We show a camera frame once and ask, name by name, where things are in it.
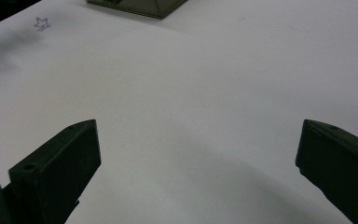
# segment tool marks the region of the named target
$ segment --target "screw hole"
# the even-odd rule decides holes
[[[24,166],[24,170],[26,170],[26,171],[33,170],[34,168],[36,168],[36,165],[32,164],[32,163]]]

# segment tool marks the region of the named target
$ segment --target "white table surface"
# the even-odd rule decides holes
[[[189,0],[159,21],[43,0],[0,22],[0,184],[85,119],[103,165],[67,223],[350,223],[295,158],[304,119],[358,135],[358,1]]]

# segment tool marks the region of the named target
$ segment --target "dark green box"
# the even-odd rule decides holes
[[[181,6],[186,0],[87,0],[101,7],[128,11],[148,17],[163,19]]]

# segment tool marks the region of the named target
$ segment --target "small star drawing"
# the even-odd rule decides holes
[[[45,18],[42,20],[39,17],[36,17],[36,21],[37,21],[37,24],[35,24],[34,27],[39,28],[37,31],[42,32],[51,26],[50,24],[48,24],[48,18]]]

